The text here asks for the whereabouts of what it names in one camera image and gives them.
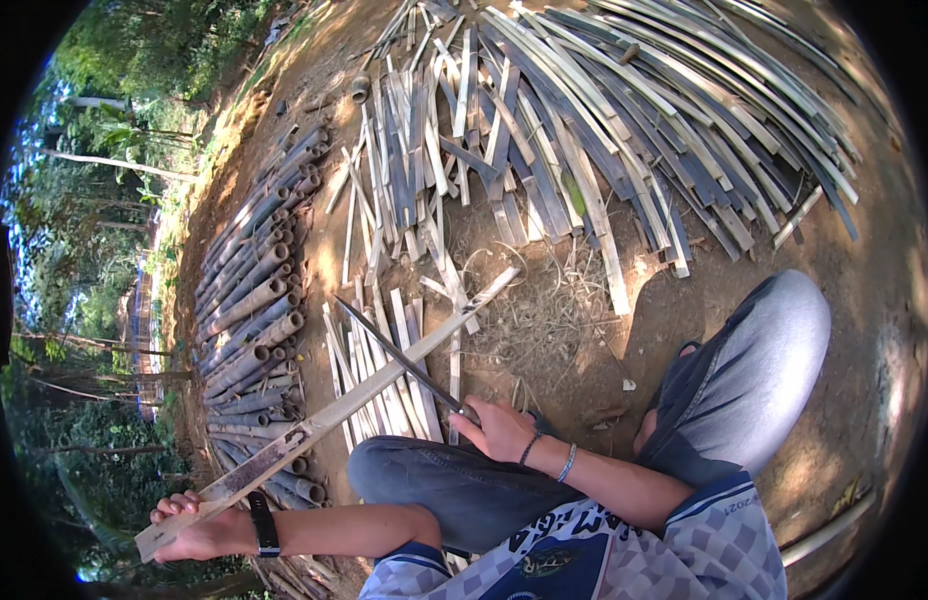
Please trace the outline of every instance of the jeans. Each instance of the jeans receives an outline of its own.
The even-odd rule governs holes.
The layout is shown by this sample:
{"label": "jeans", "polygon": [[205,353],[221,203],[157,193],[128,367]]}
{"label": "jeans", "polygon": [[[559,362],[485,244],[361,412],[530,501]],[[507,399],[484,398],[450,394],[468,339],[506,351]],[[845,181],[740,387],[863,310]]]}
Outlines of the jeans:
{"label": "jeans", "polygon": [[[661,384],[657,428],[635,463],[702,488],[758,474],[788,437],[818,380],[831,315],[818,286],[783,270],[747,295]],[[350,486],[371,504],[422,504],[444,544],[483,554],[561,504],[584,498],[531,468],[472,445],[379,436],[348,462]]]}

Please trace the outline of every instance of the printed shirt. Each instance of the printed shirt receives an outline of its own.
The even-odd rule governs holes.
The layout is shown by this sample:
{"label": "printed shirt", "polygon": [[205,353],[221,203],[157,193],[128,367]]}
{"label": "printed shirt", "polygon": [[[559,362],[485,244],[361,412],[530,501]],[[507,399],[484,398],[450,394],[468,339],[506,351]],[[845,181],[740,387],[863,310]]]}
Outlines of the printed shirt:
{"label": "printed shirt", "polygon": [[361,600],[787,598],[781,554],[750,475],[698,490],[662,537],[594,500],[548,512],[451,576],[434,547],[410,542],[380,558]]}

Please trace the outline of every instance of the knife blade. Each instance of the knife blade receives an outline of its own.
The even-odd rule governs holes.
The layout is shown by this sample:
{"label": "knife blade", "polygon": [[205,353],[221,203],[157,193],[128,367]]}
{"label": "knife blade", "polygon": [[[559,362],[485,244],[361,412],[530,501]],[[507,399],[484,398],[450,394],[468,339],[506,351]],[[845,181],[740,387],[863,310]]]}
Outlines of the knife blade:
{"label": "knife blade", "polygon": [[434,396],[437,397],[440,402],[443,402],[446,407],[453,412],[459,415],[463,415],[476,426],[481,425],[481,421],[478,419],[478,415],[474,412],[474,409],[472,409],[470,406],[462,404],[459,400],[452,396],[449,391],[445,390],[440,386],[440,384],[434,381],[430,375],[423,372],[410,360],[410,358],[401,352],[401,349],[398,348],[397,345],[394,345],[394,342],[391,342],[384,335],[382,335],[381,331],[378,331],[378,329],[374,327],[374,323],[364,317],[360,310],[354,306],[351,306],[347,300],[343,299],[340,295],[334,294],[334,298],[337,300],[337,303],[343,307],[345,311],[347,311],[350,317],[357,321],[365,331],[371,334],[371,337],[373,337],[374,340],[380,344],[380,347],[383,348],[391,358],[396,360],[400,366],[404,367],[407,372],[410,373],[410,375],[414,376],[414,378],[416,378],[423,387],[431,390],[434,393]]}

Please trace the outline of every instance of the wristwatch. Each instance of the wristwatch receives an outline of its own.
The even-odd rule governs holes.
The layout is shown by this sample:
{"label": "wristwatch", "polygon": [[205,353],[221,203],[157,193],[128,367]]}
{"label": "wristwatch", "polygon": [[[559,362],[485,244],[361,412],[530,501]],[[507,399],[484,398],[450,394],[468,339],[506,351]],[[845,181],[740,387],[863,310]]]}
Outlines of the wristwatch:
{"label": "wristwatch", "polygon": [[265,495],[256,489],[247,494],[251,505],[251,522],[257,532],[257,552],[262,558],[276,559],[281,556],[281,543],[278,541],[278,529],[274,526],[274,517],[267,508]]}

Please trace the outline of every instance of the bracelet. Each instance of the bracelet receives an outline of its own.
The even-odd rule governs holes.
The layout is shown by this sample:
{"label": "bracelet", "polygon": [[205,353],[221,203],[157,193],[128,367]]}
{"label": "bracelet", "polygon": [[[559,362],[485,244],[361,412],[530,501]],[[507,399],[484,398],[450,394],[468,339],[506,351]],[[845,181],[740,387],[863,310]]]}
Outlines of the bracelet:
{"label": "bracelet", "polygon": [[570,453],[567,454],[567,462],[564,464],[564,470],[561,471],[561,475],[557,478],[557,483],[564,481],[564,478],[568,476],[568,472],[571,470],[571,465],[575,463],[575,455],[578,454],[578,445],[572,443],[570,445]]}
{"label": "bracelet", "polygon": [[524,453],[520,455],[520,462],[518,462],[518,465],[520,465],[520,466],[522,466],[522,467],[524,466],[524,462],[528,460],[528,454],[530,454],[530,447],[534,446],[534,443],[537,442],[538,440],[540,440],[540,439],[541,439],[541,436],[543,436],[543,435],[544,435],[544,434],[541,433],[540,431],[535,431],[535,432],[534,432],[534,438],[532,438],[532,439],[530,440],[530,443],[529,443],[529,444],[527,445],[527,447],[524,449]]}

